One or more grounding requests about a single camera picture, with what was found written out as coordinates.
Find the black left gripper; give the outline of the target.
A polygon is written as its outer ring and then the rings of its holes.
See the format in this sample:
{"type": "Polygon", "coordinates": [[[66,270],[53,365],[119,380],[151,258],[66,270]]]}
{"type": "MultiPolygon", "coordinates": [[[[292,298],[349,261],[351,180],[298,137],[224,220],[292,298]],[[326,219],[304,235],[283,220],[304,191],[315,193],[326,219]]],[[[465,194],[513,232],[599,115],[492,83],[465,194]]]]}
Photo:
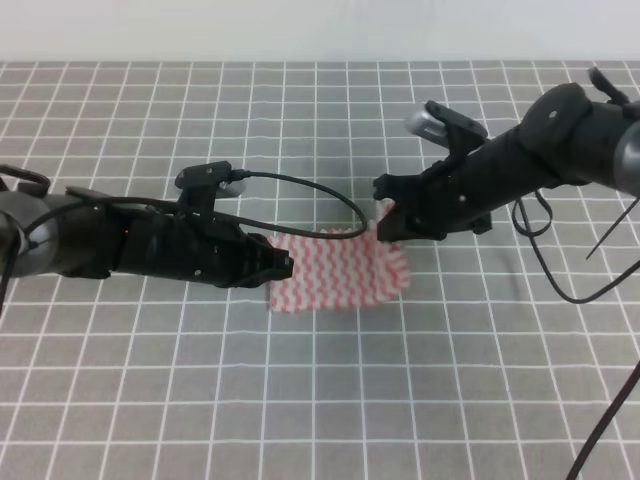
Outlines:
{"type": "Polygon", "coordinates": [[[109,213],[122,229],[113,260],[116,272],[218,288],[257,288],[293,275],[287,250],[233,223],[139,205],[114,205],[109,213]]]}

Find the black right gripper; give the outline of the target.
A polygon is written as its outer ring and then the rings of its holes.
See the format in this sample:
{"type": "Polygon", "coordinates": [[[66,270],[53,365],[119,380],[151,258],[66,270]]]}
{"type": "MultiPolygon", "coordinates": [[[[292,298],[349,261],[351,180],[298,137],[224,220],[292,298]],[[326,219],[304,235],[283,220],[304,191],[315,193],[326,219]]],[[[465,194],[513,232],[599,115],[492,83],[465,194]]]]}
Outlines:
{"type": "Polygon", "coordinates": [[[378,221],[377,240],[440,241],[451,233],[487,231],[491,212],[500,205],[499,174],[499,154],[485,144],[473,152],[456,148],[419,174],[379,176],[373,198],[399,207],[378,221]]]}

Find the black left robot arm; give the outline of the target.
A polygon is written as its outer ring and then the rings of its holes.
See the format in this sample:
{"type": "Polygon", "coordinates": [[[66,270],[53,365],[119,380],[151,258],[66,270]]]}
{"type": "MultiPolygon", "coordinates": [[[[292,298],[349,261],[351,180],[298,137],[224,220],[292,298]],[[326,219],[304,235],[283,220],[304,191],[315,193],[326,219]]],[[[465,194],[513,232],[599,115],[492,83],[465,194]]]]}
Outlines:
{"type": "Polygon", "coordinates": [[[103,280],[112,273],[256,288],[288,279],[294,261],[239,219],[215,211],[243,175],[227,161],[179,172],[177,201],[115,197],[84,187],[53,194],[44,175],[4,165],[1,262],[13,278],[55,273],[103,280]]]}

